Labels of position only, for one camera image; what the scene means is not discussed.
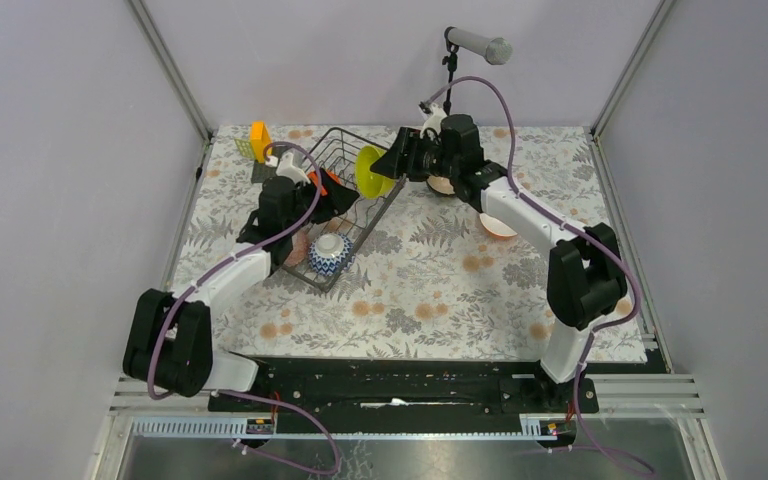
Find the orange bowl white inside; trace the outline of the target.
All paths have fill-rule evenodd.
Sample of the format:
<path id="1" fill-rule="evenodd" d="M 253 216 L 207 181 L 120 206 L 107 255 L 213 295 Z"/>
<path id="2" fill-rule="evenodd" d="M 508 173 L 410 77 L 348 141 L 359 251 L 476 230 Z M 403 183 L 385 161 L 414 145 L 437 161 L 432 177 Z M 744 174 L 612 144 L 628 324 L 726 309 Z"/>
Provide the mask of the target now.
<path id="1" fill-rule="evenodd" d="M 486 213 L 479 214 L 479 223 L 488 235 L 496 239 L 511 239 L 517 236 L 515 230 Z"/>

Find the yellow-green bowl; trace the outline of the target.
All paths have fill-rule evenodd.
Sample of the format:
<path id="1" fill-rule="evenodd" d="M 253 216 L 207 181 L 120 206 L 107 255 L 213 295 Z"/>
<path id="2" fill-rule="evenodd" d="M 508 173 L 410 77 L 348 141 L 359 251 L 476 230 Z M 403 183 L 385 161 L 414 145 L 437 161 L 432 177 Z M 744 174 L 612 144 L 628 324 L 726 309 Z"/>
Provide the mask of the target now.
<path id="1" fill-rule="evenodd" d="M 355 160 L 355 181 L 357 191 L 366 199 L 384 197 L 390 194 L 396 182 L 371 167 L 383 156 L 385 151 L 375 146 L 365 146 L 359 150 Z"/>

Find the black wire dish rack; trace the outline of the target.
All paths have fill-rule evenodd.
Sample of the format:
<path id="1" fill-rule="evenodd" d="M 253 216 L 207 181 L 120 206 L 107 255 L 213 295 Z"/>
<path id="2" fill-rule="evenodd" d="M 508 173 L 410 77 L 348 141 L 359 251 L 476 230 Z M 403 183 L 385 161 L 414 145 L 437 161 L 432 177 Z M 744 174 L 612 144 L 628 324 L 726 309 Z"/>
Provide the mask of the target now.
<path id="1" fill-rule="evenodd" d="M 331 197 L 320 202 L 326 205 L 323 213 L 314 216 L 299 232 L 307 238 L 301 260 L 285 262 L 281 270 L 312 287 L 317 293 L 329 292 L 340 276 L 349 271 L 360 248 L 374 232 L 380 220 L 404 187 L 405 181 L 395 180 L 384 194 L 366 197 L 361 193 L 356 177 L 356 164 L 362 151 L 385 150 L 386 146 L 343 127 L 330 127 L 310 149 L 317 164 L 326 170 L 331 182 L 357 193 L 355 202 L 343 209 Z M 334 234 L 343 241 L 340 253 L 327 260 L 312 260 L 310 248 L 326 234 Z"/>

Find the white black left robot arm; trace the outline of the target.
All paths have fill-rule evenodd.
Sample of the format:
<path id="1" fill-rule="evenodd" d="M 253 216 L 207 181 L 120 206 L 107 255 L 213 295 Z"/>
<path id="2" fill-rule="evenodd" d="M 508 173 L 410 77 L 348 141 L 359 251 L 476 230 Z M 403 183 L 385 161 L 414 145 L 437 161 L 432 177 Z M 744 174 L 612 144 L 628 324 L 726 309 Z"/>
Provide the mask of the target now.
<path id="1" fill-rule="evenodd" d="M 257 375 L 257 363 L 215 349 L 212 323 L 284 265 L 297 231 L 345 214 L 359 197 L 330 174 L 305 182 L 267 179 L 234 248 L 216 265 L 178 292 L 148 289 L 140 295 L 122 360 L 124 374 L 144 381 L 153 399 L 231 390 L 245 410 L 264 407 L 271 387 Z"/>

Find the dark teal bowl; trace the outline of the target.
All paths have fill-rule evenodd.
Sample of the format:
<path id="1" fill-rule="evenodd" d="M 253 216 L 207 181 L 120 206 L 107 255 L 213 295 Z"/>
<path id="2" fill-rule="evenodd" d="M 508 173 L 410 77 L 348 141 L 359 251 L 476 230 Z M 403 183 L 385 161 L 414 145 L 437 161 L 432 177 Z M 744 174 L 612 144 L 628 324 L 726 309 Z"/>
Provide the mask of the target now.
<path id="1" fill-rule="evenodd" d="M 454 187 L 449 179 L 439 176 L 430 176 L 426 180 L 427 187 L 435 194 L 444 197 L 455 195 Z"/>

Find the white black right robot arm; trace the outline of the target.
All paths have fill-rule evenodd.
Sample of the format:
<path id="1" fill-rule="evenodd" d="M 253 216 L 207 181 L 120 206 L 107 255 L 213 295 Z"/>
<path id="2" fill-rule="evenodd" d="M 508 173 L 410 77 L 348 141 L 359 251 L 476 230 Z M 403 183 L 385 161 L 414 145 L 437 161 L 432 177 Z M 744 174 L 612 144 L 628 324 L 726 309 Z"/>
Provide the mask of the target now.
<path id="1" fill-rule="evenodd" d="M 400 128 L 370 170 L 395 180 L 447 179 L 458 199 L 511 228 L 547 259 L 546 299 L 556 325 L 533 396 L 543 410 L 561 410 L 573 398 L 570 382 L 585 368 L 590 334 L 628 292 L 613 229 L 566 221 L 517 191 L 510 169 L 486 158 L 478 127 L 465 114 L 434 114 L 420 129 Z"/>

